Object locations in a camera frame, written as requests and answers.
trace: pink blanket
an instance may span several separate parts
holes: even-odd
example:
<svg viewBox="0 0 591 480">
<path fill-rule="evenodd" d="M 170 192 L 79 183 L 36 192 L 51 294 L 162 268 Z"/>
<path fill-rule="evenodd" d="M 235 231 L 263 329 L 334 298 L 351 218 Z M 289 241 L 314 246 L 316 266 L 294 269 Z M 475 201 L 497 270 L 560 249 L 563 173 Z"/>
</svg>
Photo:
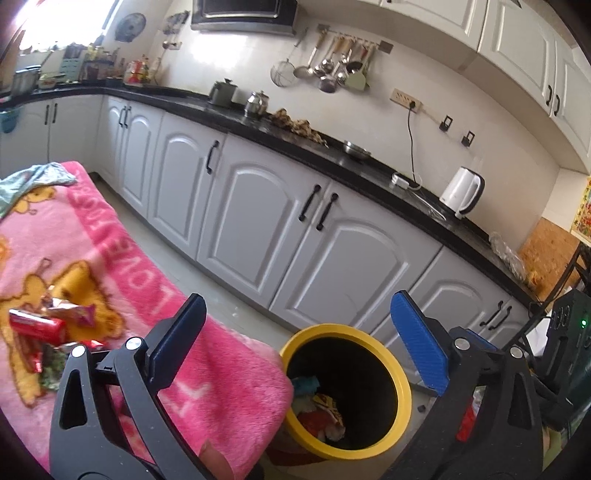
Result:
<svg viewBox="0 0 591 480">
<path fill-rule="evenodd" d="M 37 189 L 0 223 L 0 407 L 46 468 L 54 394 L 38 396 L 35 376 L 15 373 L 8 309 L 35 304 L 39 292 L 55 284 L 74 303 L 97 304 L 99 328 L 118 337 L 112 344 L 119 346 L 145 336 L 185 300 L 131 239 L 83 167 L 64 166 L 77 184 Z M 242 479 L 281 425 L 292 394 L 275 351 L 208 316 L 159 398 L 194 451 L 210 439 Z M 147 458 L 132 421 L 122 417 L 122 423 L 134 451 Z"/>
</svg>

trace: metal bowl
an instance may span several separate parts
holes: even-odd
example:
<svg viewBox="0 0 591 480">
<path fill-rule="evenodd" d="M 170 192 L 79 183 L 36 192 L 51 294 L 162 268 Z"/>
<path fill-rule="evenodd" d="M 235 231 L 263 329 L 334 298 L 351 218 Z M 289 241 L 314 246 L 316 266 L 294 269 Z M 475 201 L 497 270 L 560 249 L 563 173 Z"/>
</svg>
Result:
<svg viewBox="0 0 591 480">
<path fill-rule="evenodd" d="M 371 152 L 351 142 L 345 142 L 343 144 L 343 150 L 347 155 L 351 155 L 358 160 L 367 160 L 368 158 L 371 158 Z"/>
</svg>

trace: silver screw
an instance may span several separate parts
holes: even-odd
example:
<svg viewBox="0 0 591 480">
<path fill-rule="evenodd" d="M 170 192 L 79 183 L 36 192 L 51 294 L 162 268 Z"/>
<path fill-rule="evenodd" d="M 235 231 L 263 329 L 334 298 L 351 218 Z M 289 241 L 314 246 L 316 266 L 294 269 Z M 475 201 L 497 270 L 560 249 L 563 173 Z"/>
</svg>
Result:
<svg viewBox="0 0 591 480">
<path fill-rule="evenodd" d="M 512 346 L 511 350 L 509 351 L 511 352 L 511 356 L 513 358 L 523 358 L 523 352 L 521 351 L 521 348 Z"/>
<path fill-rule="evenodd" d="M 453 342 L 458 350 L 468 350 L 470 348 L 470 342 L 465 338 L 456 338 L 456 341 Z"/>
<path fill-rule="evenodd" d="M 127 350 L 136 350 L 142 344 L 142 339 L 139 337 L 132 337 L 125 342 L 125 348 Z"/>
<path fill-rule="evenodd" d="M 79 357 L 84 355 L 84 352 L 86 352 L 86 348 L 84 347 L 84 345 L 76 345 L 72 349 L 72 356 Z"/>
</svg>

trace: black power cord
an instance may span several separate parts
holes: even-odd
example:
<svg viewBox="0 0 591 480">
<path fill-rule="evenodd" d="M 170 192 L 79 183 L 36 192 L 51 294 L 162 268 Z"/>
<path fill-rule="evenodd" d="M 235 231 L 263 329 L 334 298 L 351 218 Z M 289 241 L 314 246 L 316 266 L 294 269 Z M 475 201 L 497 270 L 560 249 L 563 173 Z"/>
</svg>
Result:
<svg viewBox="0 0 591 480">
<path fill-rule="evenodd" d="M 413 111 L 413 109 L 415 108 L 417 104 L 414 102 L 410 102 L 410 105 L 408 107 L 408 118 L 407 118 L 407 125 L 408 125 L 408 134 L 410 135 L 410 162 L 411 162 L 411 167 L 413 169 L 413 180 L 414 183 L 417 182 L 417 178 L 414 174 L 414 143 L 413 143 L 413 133 L 410 130 L 410 114 Z"/>
</svg>

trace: blue basket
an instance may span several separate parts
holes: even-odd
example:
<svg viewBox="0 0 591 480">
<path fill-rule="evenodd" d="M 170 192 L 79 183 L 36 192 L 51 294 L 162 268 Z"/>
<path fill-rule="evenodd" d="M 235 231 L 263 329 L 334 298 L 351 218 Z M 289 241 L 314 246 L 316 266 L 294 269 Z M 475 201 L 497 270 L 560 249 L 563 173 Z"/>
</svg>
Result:
<svg viewBox="0 0 591 480">
<path fill-rule="evenodd" d="M 2 132 L 5 134 L 12 132 L 17 127 L 18 117 L 20 114 L 21 107 L 0 112 L 0 124 L 2 127 Z"/>
</svg>

